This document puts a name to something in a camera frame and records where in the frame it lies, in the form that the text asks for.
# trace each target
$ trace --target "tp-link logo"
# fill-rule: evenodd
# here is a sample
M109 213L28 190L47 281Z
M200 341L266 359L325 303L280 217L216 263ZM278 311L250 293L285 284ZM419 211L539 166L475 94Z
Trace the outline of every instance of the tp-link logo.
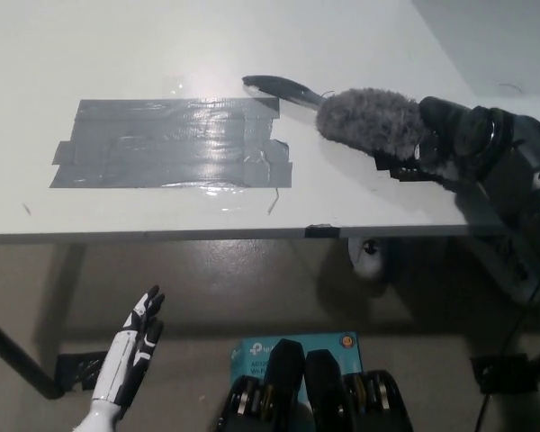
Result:
M262 351L262 344L260 344L259 342L256 342L256 343L250 348L250 352L252 353L253 356L255 356L256 354L258 354L260 351Z

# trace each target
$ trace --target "black cable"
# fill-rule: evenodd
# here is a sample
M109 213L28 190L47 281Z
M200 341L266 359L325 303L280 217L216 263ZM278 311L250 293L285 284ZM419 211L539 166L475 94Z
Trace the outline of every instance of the black cable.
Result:
M532 302L536 298L536 295L540 291L540 279L538 280L538 283L536 284L535 289L532 291L532 294L530 294L530 297L528 298L528 301L526 302L526 306L518 316L518 319L514 323L514 326L510 330L510 332L506 335L506 338L504 339L504 342L502 343L502 347L499 352L499 363L496 365L494 370L492 371L493 374L496 373L500 366L500 362L502 360L502 357L506 354L508 351L508 348L510 344L512 343L512 339L514 339L514 336L518 333L518 330L520 327L522 327L522 324L524 323L524 320L526 319L528 312L530 311L530 307L532 306ZM474 427L474 432L480 432L482 430L482 424L484 423L484 418L486 417L486 411L488 410L488 405L490 403L491 399L491 393L487 393L484 395L484 399L482 400L482 405L480 406L480 412L478 413L478 418L476 419L476 426Z

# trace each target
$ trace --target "gray furry windscreen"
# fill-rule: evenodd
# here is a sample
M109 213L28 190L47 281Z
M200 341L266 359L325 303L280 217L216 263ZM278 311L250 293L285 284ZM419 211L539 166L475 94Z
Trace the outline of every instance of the gray furry windscreen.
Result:
M327 140L401 160L414 157L428 133L414 99L388 90L351 89L328 98L319 108L316 127Z

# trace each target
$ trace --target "fuzzy microphone windscreen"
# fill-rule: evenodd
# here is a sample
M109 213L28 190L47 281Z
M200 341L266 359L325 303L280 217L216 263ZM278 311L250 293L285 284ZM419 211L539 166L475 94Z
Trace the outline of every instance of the fuzzy microphone windscreen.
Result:
M401 162L404 167L444 179L458 179L452 161L439 166L419 165L417 146L433 132L422 121L418 102L403 94L376 88L335 94L319 107L316 127L325 139L372 157L391 157L396 165Z

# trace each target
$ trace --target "white table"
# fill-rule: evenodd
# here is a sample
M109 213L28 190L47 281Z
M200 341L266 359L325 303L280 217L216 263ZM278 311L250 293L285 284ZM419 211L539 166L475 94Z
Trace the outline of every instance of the white table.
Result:
M288 103L273 138L290 146L292 188L270 214L274 189L49 185L81 99L248 97L244 75L317 92L386 87L540 120L540 0L500 2L4 0L0 242L302 237L322 224L342 237L498 230L478 194L461 211L436 184L390 179Z

